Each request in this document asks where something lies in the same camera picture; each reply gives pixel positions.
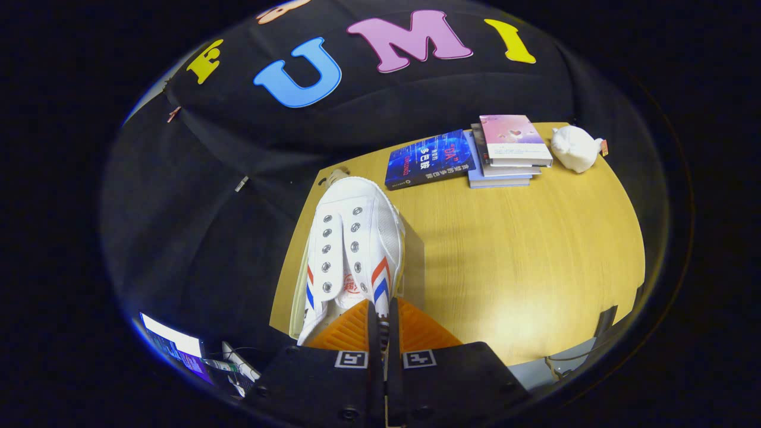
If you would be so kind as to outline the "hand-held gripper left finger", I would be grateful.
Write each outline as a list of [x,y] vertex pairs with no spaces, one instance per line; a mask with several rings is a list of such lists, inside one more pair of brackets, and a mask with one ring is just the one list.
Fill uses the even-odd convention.
[[383,363],[375,307],[353,307],[367,350],[288,346],[244,398],[266,427],[383,427]]

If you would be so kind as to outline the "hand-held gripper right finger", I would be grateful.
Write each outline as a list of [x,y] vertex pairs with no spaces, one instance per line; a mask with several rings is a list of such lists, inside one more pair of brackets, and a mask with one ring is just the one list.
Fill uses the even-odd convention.
[[493,427],[530,394],[491,347],[462,344],[402,298],[391,303],[388,417],[402,427]]

